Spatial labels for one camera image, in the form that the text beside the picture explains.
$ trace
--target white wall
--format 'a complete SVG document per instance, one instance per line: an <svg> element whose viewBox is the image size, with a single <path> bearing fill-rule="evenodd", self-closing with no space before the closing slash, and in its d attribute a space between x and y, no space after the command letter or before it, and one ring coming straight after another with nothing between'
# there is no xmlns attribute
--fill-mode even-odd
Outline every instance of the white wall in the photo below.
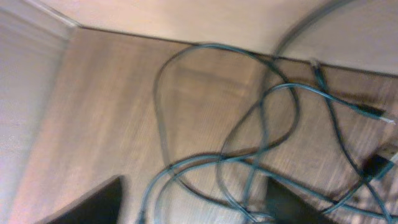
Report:
<svg viewBox="0 0 398 224"><path fill-rule="evenodd" d="M0 3L0 223L7 222L71 31L20 0Z"/></svg>
<svg viewBox="0 0 398 224"><path fill-rule="evenodd" d="M269 54L327 0L41 0L84 26ZM398 1L356 0L297 40L286 56L398 73Z"/></svg>

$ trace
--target tangled cable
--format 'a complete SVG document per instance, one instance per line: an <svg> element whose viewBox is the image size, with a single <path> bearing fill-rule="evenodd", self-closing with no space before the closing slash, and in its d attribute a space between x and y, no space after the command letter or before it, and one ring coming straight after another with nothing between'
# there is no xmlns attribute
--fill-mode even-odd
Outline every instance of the tangled cable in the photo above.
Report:
<svg viewBox="0 0 398 224"><path fill-rule="evenodd" d="M308 16L307 20L304 20L303 24L299 24L297 26L298 28L293 30L291 34L285 38L282 43L277 47L277 50L275 50L276 54L279 55L283 49L286 48L286 46L289 44L289 42L292 41L292 39L295 38L299 33L302 32L303 29L306 28L309 24L311 24L313 21L319 19L319 17L324 16L327 14L329 11L333 10L335 7L340 6L339 4L346 4L348 1L345 1L342 3L340 1L338 4L334 4L332 6L325 6L325 10L319 11L317 13L313 13L310 16ZM259 63L265 65L270 72L278 75L281 77L283 84L273 86L272 88L268 90L261 91L261 94L259 95L258 100L246 111L246 113L239 119L239 121L234 125L232 130L229 132L227 135L226 139L224 140L223 146L221 147L220 153L203 153L195 156L191 156L189 158L183 159L181 161L177 161L174 163L171 163L169 159L169 152L168 152L168 145L167 145L167 132L166 132L166 127L164 123L164 115L162 112L162 108L160 106L160 91L159 88L162 83L162 78L164 74L164 70L167 68L167 66L178 60L181 56L193 52L194 50L199 50L199 49L220 49L220 50L227 50L230 52L235 52L238 54L243 54L246 55L254 60L257 60ZM146 223L146 216L147 216L147 206L149 203L149 196L156 184L156 182L163 176L170 174L170 179L163 185L161 188L156 200L155 200L155 215L154 215L154 221L155 223L161 223L162 220L160 219L160 199L162 195L166 192L166 190L171 186L172 183L178 183L179 186L181 186L182 189L186 190L188 193L192 194L195 197L198 197L204 201L207 201L209 203L212 203L214 205L223 207L225 209L230 209L230 210L235 210L239 213L242 214L242 216L245 219L245 222L252 222L252 223L272 223L272 217L266 213L266 212L260 212L260 211L252 211L248 209L248 198L249 198L249 193L250 189L252 186L252 180L253 177L255 176L256 172L260 172L266 176L272 177L279 182L282 182L287 185L291 185L299 190L302 190L316 198L319 198L320 200L324 200L328 203L331 204L330 207L322 210L322 213L330 213L332 211L335 211L338 208L343 208L352 212L360 213L362 215L367 215L370 217L374 218L380 218L380 219L385 219L388 223L393 223L398 221L398 216L391 215L385 205L384 202L381 200L380 196L377 194L377 192L373 189L373 187L370 185L371 178L366 177L363 173L363 171L355 164L353 159L351 158L349 152L347 151L345 144L343 142L342 134L340 131L340 128L338 126L338 120L336 118L336 113L335 109L332 105L331 102L336 102L339 103L343 106L347 106L351 108L352 110L355 110L358 113L361 113L364 116L374 118L373 114L368 113L367 111L361 110L361 108L353 103L349 103L347 101L341 100L335 96L332 96L328 92L328 87L323 79L323 77L320 75L315 74L318 82L318 89L310 87L308 85L303 85L300 83L290 83L288 78L279 70L277 65L275 64L276 58L273 58L271 60L265 60L257 55L254 55L246 50L239 49L236 47L231 47L228 45L222 45L222 44L201 44L201 45L195 45L192 47L188 47L174 56L170 57L162 66L162 68L159 70L155 82L154 82L154 87L153 87L153 97L154 97L154 104L155 104L155 113L156 113L156 118L157 118L157 124L158 124L158 129L159 129L159 136L160 136L160 145L162 149L162 156L165 165L167 166L164 170L159 172L149 183L149 185L146 188L146 191L144 192L144 196L142 198L142 203L141 203L141 209L139 212L139 217L137 220L137 223L139 224L144 224ZM325 99L325 103L328 107L330 118L331 118L331 123L333 125L333 130L336 136L336 140L338 141L338 144L340 146L341 152L345 155L345 158L347 161L350 163L351 167L354 169L354 171L357 173L359 176L359 181L356 183L353 188L347 193L344 194L339 200L333 200L332 198L328 198L327 196L322 195L321 193L318 193L301 183L298 183L294 180L289 179L288 177L285 177L283 175L280 175L278 173L275 173L269 169L266 169L265 167L260 165L260 160L264 153L267 151L275 149L277 146L280 146L284 141L286 141L291 134L295 131L297 124L300 119L300 103L299 103L299 98L298 95L296 94L295 88L301 88L304 90L311 91L313 93L316 93ZM290 95L293 99L294 103L294 120L293 123L290 127L290 129L278 140L274 142L268 142L268 133L267 133L267 125L266 125L266 120L265 120L265 109L264 109L264 102L271 93L278 91L278 90L283 90L283 89L289 89ZM228 147L228 143L234 138L234 135L236 134L237 130L239 127L250 117L250 115L255 111L259 110L260 111L260 121L261 121L261 127L262 127L262 141L261 145L254 148L251 152L245 153L245 154L240 154L240 155L234 155L231 153L225 153L225 149ZM223 164L227 163L239 163L244 166L250 167L250 173L248 180L246 182L246 185L244 186L244 191L243 191L243 200L241 202L237 201L228 191L224 180L222 178L222 167ZM217 186L220 188L221 192L223 193L224 199L225 200L220 200L218 198L213 198L209 195L206 195L199 190L195 189L192 187L187 180L183 178L183 175L186 174L187 172L201 169L203 167L208 167L208 166L216 166L216 183ZM371 192L372 196L376 200L377 204L379 205L382 213L377 213L377 212L372 212L368 210L363 210L351 205L346 204L346 202L354 195L354 193L363 185L365 185Z"/></svg>

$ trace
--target usb connector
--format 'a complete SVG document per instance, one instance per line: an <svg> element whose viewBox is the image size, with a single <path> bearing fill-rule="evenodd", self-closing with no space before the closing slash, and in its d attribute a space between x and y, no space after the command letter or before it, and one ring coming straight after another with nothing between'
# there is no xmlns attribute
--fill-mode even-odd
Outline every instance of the usb connector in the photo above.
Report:
<svg viewBox="0 0 398 224"><path fill-rule="evenodd" d="M398 141L382 145L364 165L367 179L381 179L398 161Z"/></svg>
<svg viewBox="0 0 398 224"><path fill-rule="evenodd" d="M369 105L364 105L364 104L360 104L360 105L356 105L356 107L354 108L354 110L363 115L363 116L367 116L369 118L373 118L373 119L379 119L381 121L387 122L387 123L391 123L391 124L397 124L398 119L387 113L385 110L379 109L379 108L375 108L373 106L369 106Z"/></svg>

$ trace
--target wood grain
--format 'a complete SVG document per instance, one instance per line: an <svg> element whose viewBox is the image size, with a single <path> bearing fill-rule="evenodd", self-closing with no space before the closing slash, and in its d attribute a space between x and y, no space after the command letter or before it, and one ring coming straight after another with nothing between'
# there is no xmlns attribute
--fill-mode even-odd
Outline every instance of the wood grain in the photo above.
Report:
<svg viewBox="0 0 398 224"><path fill-rule="evenodd" d="M146 185L164 167L152 83L160 66L187 46L77 29L58 74L10 223L37 222L119 174L125 175L128 183L121 223L134 223ZM308 65L283 61L280 66L291 80L314 84ZM256 100L257 80L263 70L249 58L222 50L200 50L173 63L160 89L172 160L218 151L228 131ZM325 71L336 96L398 113L397 79L336 68ZM278 82L274 76L269 78L269 83ZM302 104L299 126L287 142L265 156L263 164L338 198L358 178L339 151L323 99L301 90L298 93ZM288 92L272 94L266 108L270 138L277 139L292 122ZM358 163L391 132L390 126L347 108L336 105L336 111L345 141ZM257 117L250 117L228 150L255 146L259 132ZM223 170L230 191L240 197L248 169L228 165ZM382 182L375 183L387 207L395 212L396 176L394 169ZM213 167L189 173L187 178L202 191L221 197ZM261 203L263 180L263 176L256 177L253 203ZM359 206L377 210L367 199L366 189L360 190L358 198ZM319 207L327 206L308 199ZM163 205L170 223L242 220L240 214L199 201L178 187L170 190ZM341 223L373 222L343 210L331 217Z"/></svg>

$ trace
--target black object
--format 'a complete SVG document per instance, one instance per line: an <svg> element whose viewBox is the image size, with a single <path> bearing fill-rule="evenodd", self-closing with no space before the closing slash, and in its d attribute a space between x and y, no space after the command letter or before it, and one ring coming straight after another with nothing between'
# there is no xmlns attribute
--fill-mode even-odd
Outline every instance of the black object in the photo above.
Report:
<svg viewBox="0 0 398 224"><path fill-rule="evenodd" d="M50 224L113 224L118 222L119 211L123 199L123 177L117 176L102 184L99 190L88 193L80 202L74 202L61 209L61 215L43 221Z"/></svg>
<svg viewBox="0 0 398 224"><path fill-rule="evenodd" d="M272 178L268 178L266 208L276 224L336 224Z"/></svg>
<svg viewBox="0 0 398 224"><path fill-rule="evenodd" d="M389 170L391 170L391 168L393 168L393 166L393 162L375 154L366 161L363 171L368 180L371 180L372 178L380 180Z"/></svg>

